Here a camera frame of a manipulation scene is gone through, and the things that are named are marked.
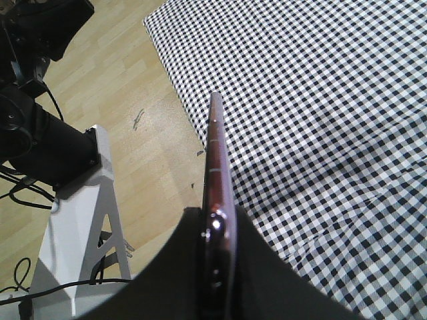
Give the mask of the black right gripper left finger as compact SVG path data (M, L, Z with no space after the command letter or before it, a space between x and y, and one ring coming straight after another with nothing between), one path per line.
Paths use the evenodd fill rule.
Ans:
M113 297L79 319L205 319L199 305L198 245L207 213L184 209L153 260Z

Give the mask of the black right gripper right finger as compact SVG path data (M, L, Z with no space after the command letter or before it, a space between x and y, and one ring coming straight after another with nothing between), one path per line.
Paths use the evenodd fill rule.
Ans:
M284 263L236 209L238 246L232 319L359 319Z

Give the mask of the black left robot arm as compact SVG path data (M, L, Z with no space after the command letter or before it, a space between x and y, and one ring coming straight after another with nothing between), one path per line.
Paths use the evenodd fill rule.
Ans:
M93 15L88 1L1 2L1 177L49 212L36 263L1 290L2 319L196 319L194 233L187 209L140 278L127 260L108 136L80 132L38 104L52 61Z

